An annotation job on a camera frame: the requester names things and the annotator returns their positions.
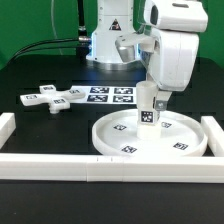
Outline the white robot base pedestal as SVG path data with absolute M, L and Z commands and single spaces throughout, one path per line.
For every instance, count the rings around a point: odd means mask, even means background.
M 134 0 L 97 0 L 97 27 L 91 34 L 91 50 L 87 64 L 104 70 L 129 70 L 140 67 L 137 46 L 129 62 L 123 62 L 115 46 L 116 39 L 134 33 Z

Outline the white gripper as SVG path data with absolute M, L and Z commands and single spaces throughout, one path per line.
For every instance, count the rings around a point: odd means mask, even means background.
M 131 62 L 137 50 L 147 73 L 161 90 L 153 97 L 153 109 L 165 111 L 170 91 L 187 87 L 199 45 L 197 34 L 152 28 L 149 34 L 121 35 L 115 46 L 123 62 Z

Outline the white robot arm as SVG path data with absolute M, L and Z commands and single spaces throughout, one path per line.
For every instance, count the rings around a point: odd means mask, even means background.
M 170 95 L 187 87 L 208 16 L 198 0 L 143 0 L 143 33 L 121 35 L 115 46 L 124 62 L 139 53 L 146 79 L 136 85 L 140 111 L 164 111 Z

